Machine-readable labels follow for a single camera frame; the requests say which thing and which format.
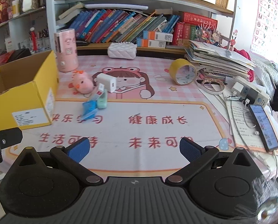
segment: phone screen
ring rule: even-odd
[[[278,148],[278,140],[271,123],[261,105],[249,105],[266,139],[268,149]]]

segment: cartoon hand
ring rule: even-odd
[[[140,91],[140,97],[143,99],[149,99],[152,96],[149,90],[143,89]]]

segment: barcode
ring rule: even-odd
[[[159,47],[164,47],[164,48],[165,48],[165,42],[160,41],[160,42],[159,42]]]
[[[165,40],[171,40],[172,35],[165,35]]]

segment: white quilted purse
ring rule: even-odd
[[[130,42],[112,43],[108,47],[108,56],[111,58],[134,59],[137,45]]]

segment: cartoon star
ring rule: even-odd
[[[170,89],[171,91],[177,91],[177,90],[176,90],[176,87],[170,87],[169,89]]]

